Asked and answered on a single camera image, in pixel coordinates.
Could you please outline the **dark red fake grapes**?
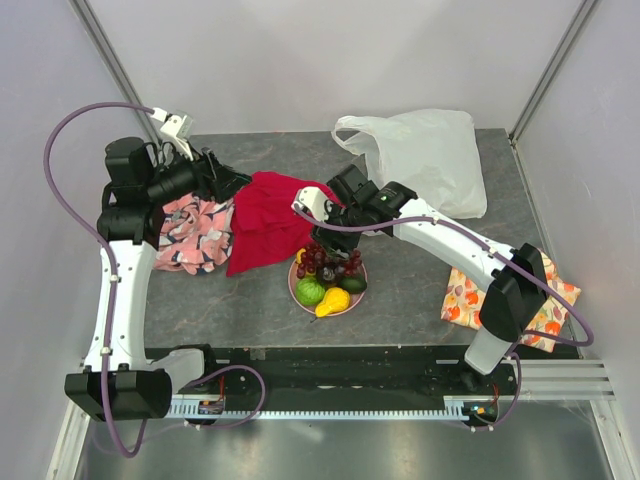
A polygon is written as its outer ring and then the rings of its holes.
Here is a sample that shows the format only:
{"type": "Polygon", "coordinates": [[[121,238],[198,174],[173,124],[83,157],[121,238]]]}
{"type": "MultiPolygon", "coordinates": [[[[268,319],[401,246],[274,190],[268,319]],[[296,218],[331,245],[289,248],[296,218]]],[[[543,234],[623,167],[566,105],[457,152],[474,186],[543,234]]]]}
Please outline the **dark red fake grapes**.
{"type": "Polygon", "coordinates": [[[316,269],[327,264],[338,266],[340,280],[345,276],[355,275],[362,267],[362,259],[358,251],[355,251],[349,260],[336,262],[326,256],[322,246],[318,243],[309,243],[303,248],[306,249],[305,261],[302,264],[297,264],[295,258],[295,273],[298,279],[308,276],[316,278],[316,269]]]}

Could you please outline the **yellow fake lemon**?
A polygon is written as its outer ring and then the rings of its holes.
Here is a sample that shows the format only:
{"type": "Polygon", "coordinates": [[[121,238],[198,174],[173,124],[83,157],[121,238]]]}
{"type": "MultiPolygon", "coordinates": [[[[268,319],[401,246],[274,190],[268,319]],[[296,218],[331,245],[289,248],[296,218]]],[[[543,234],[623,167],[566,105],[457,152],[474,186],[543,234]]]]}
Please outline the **yellow fake lemon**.
{"type": "Polygon", "coordinates": [[[297,264],[302,264],[305,261],[305,256],[306,254],[306,249],[305,248],[301,248],[300,250],[297,251],[296,253],[296,263],[297,264]]]}

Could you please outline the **light green fake fruit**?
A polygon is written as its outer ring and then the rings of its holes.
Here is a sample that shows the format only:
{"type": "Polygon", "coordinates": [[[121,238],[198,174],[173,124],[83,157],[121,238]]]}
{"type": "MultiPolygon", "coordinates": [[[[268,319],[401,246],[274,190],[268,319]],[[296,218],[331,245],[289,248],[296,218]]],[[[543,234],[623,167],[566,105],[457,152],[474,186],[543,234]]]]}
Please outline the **light green fake fruit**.
{"type": "Polygon", "coordinates": [[[295,298],[304,307],[315,306],[325,296],[326,289],[315,277],[300,279],[295,287],[295,298]]]}

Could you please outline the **yellow orange fake fruit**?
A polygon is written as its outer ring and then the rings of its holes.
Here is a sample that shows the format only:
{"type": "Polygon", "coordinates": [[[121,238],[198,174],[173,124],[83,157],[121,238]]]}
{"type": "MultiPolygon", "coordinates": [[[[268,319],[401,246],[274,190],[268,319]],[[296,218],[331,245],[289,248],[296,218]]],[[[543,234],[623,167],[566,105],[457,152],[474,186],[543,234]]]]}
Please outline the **yellow orange fake fruit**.
{"type": "Polygon", "coordinates": [[[314,314],[317,318],[339,314],[346,311],[350,304],[351,295],[346,290],[332,287],[325,292],[323,299],[316,305],[314,314]]]}

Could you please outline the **white plastic bag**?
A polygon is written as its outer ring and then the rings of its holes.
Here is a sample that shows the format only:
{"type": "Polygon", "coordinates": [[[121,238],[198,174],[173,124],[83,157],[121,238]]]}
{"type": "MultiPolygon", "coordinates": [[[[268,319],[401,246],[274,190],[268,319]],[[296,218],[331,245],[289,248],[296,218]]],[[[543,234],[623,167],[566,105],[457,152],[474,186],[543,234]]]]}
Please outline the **white plastic bag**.
{"type": "Polygon", "coordinates": [[[344,150],[365,161],[382,187],[396,181],[453,219],[481,218],[488,200],[472,116],[423,109],[388,118],[343,116],[331,132],[344,150]]]}

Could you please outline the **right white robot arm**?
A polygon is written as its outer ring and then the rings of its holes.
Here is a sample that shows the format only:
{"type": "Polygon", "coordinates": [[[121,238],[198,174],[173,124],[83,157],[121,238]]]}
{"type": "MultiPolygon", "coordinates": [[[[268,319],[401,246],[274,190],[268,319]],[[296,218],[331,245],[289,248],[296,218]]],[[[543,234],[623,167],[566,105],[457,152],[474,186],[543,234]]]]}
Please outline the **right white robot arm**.
{"type": "Polygon", "coordinates": [[[519,248],[481,236],[444,216],[409,187],[389,182],[379,188],[350,165],[327,183],[301,188],[293,210],[313,225],[312,237],[328,253],[345,258],[364,232],[383,232],[415,245],[458,269],[485,294],[481,326],[458,368],[467,392],[483,392],[494,370],[521,338],[548,299],[541,252],[525,243],[519,248]]]}

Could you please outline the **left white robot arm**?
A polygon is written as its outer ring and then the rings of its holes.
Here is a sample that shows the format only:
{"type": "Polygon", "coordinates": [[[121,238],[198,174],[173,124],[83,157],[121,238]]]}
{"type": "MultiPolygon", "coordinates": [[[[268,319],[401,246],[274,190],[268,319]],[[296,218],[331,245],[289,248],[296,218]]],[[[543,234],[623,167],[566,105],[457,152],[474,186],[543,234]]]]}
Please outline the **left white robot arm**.
{"type": "Polygon", "coordinates": [[[189,385],[208,393],[220,378],[207,344],[179,346],[156,360],[146,356],[147,291],[163,208],[187,194],[229,200],[251,178],[221,164],[208,149],[188,157],[177,153],[168,167],[156,167],[136,137],[107,145],[105,165],[110,181],[97,221],[102,283],[94,339],[83,371],[67,375],[64,391],[99,422],[159,419],[180,390],[189,385]]]}

